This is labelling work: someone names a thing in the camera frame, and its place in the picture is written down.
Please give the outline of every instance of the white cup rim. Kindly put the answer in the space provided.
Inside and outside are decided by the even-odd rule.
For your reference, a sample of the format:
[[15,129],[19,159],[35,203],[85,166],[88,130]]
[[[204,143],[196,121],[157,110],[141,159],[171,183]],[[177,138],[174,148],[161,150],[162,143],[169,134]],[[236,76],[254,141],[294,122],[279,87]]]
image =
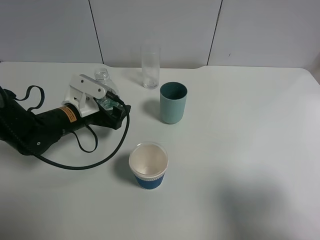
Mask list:
[[[155,146],[159,147],[159,148],[164,152],[164,154],[165,154],[165,156],[166,156],[166,167],[165,167],[164,170],[162,170],[162,171],[160,171],[160,172],[157,172],[156,174],[148,175],[148,174],[140,173],[140,172],[136,171],[136,170],[132,167],[132,165],[131,165],[131,159],[132,159],[133,153],[134,153],[137,149],[139,149],[140,147],[146,146],[146,145],[155,145]],[[130,157],[129,157],[129,166],[130,166],[131,171],[132,171],[132,172],[134,173],[134,175],[136,175],[137,177],[142,177],[142,178],[144,178],[144,179],[153,179],[153,178],[157,178],[157,177],[163,175],[163,174],[166,172],[167,168],[168,168],[168,163],[169,163],[169,161],[168,161],[168,154],[167,154],[167,151],[165,150],[165,148],[164,148],[163,146],[161,146],[160,144],[155,143],[155,142],[151,142],[151,141],[146,141],[146,142],[139,143],[139,144],[134,148],[134,150],[130,153]]]

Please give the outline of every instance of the robotic arm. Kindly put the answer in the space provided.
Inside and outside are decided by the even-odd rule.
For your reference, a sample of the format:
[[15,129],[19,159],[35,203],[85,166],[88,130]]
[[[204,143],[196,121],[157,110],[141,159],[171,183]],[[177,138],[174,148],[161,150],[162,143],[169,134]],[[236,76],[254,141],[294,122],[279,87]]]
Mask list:
[[[38,106],[25,110],[17,101],[26,100],[32,88],[40,90],[41,100]],[[108,111],[103,109],[96,99],[105,96],[120,105]],[[23,99],[17,99],[12,91],[0,87],[0,140],[7,142],[23,155],[33,155],[50,165],[69,170],[85,170],[99,166],[112,158],[121,147],[129,129],[131,106],[125,105],[117,95],[108,91],[105,85],[86,75],[75,75],[62,102],[63,106],[35,115],[32,110],[39,109],[44,99],[44,91],[39,86],[30,86]],[[41,156],[52,144],[69,133],[76,136],[83,151],[91,153],[93,151],[86,151],[81,147],[75,131],[88,128],[94,135],[96,149],[98,137],[89,125],[117,130],[125,117],[126,127],[119,145],[110,156],[100,162],[88,166],[66,166]]]

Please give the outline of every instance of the table surface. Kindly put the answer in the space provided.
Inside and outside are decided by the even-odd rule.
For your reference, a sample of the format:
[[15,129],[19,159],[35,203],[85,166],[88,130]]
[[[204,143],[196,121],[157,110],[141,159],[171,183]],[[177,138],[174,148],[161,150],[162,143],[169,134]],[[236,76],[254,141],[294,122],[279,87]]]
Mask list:
[[[45,91],[41,113],[61,105],[72,74],[94,63],[0,63],[0,84],[18,97]],[[107,67],[132,106],[120,151],[90,170],[63,170],[0,143],[0,233],[6,240],[317,240],[320,236],[320,86],[301,68],[161,69],[160,84],[188,88],[183,119],[159,120],[159,87],[141,69]],[[24,108],[39,102],[32,90]],[[93,128],[94,153],[73,135],[44,156],[83,166],[108,156],[124,131]],[[94,138],[78,131],[87,149]],[[128,166],[141,142],[165,147],[160,187],[140,188]]]

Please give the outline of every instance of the teal cup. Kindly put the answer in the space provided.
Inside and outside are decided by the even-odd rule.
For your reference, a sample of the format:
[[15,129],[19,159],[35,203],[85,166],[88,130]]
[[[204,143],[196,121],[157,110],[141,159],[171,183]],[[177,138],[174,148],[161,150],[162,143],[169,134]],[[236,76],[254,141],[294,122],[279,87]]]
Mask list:
[[184,116],[187,88],[179,82],[167,82],[160,88],[160,116],[167,124],[176,124]]

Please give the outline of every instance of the orange warning label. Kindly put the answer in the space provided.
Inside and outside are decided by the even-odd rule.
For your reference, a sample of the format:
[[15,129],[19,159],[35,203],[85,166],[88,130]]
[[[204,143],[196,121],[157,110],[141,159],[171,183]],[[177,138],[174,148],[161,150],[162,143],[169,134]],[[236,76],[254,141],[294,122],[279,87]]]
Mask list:
[[70,123],[77,121],[75,113],[67,106],[59,107],[68,116]]

